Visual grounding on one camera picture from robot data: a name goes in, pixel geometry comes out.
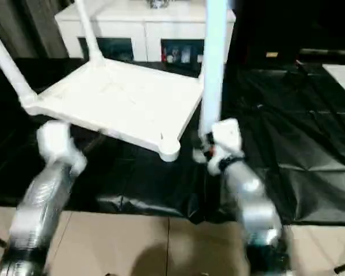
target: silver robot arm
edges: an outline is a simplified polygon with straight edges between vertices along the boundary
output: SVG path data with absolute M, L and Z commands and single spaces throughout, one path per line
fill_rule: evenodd
M 193 158 L 207 163 L 211 175 L 221 175 L 222 197 L 244 229 L 251 274 L 291 275 L 283 226 L 264 184 L 244 161 L 236 119 L 213 124 L 194 147 Z
M 46 167 L 19 204 L 0 262 L 0 276 L 43 275 L 47 253 L 72 185 L 86 166 L 67 124 L 51 121 L 37 131 Z

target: cabinet door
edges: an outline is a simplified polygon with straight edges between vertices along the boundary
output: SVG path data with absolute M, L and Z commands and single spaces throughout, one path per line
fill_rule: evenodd
M 206 24 L 181 22 L 150 22 L 146 23 L 147 57 L 149 62 L 161 62 L 162 44 L 166 40 L 204 40 Z M 230 47 L 233 23 L 227 24 L 227 43 L 225 47 L 225 62 Z
M 80 21 L 58 22 L 60 33 L 71 58 L 87 58 L 84 32 Z M 147 61 L 144 26 L 136 22 L 92 22 L 99 47 L 106 58 Z

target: floor tile grout line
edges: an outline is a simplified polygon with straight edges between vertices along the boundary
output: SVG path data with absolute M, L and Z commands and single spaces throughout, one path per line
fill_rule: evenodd
M 73 215 L 73 212 L 70 212 L 70 216 L 69 216 L 69 218 L 68 218 L 67 224 L 65 225 L 64 231 L 63 231 L 62 236 L 61 236 L 61 238 L 60 238 L 59 245 L 57 246 L 57 249 L 55 250 L 55 253 L 54 253 L 54 255 L 53 255 L 52 262 L 55 261 L 56 255 L 58 254 L 58 250 L 59 250 L 59 248 L 60 248 L 60 245 L 62 244 L 62 241 L 63 241 L 64 235 L 65 235 L 65 232 L 66 232 L 66 230 L 67 230 L 67 228 L 68 228 L 68 225 L 69 225 L 69 222 L 70 222 L 70 219 L 71 219 L 71 216 L 72 216 L 72 215 Z
M 168 247 L 170 244 L 170 218 L 167 218 L 167 248 L 166 248 L 166 265 L 165 265 L 165 276 L 167 276 L 168 269 Z

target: red object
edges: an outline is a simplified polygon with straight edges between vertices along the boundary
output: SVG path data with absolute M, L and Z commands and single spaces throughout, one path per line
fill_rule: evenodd
M 162 62 L 167 62 L 166 49 L 165 49 L 165 48 L 162 49 L 161 61 L 162 61 Z

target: black tarp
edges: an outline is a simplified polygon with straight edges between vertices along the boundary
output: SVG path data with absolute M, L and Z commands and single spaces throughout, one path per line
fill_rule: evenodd
M 18 60 L 37 91 L 80 60 Z M 185 69 L 142 64 L 187 75 Z M 345 91 L 318 65 L 227 72 L 223 118 L 236 117 L 248 164 L 266 184 L 285 223 L 345 225 Z M 72 126 L 87 169 L 77 180 L 68 209 L 179 216 L 194 223 L 232 220 L 219 178 L 191 159 L 190 133 L 181 153 L 165 163 L 146 149 Z M 43 168 L 35 131 L 47 118 L 29 117 L 0 71 L 0 205 L 16 206 Z

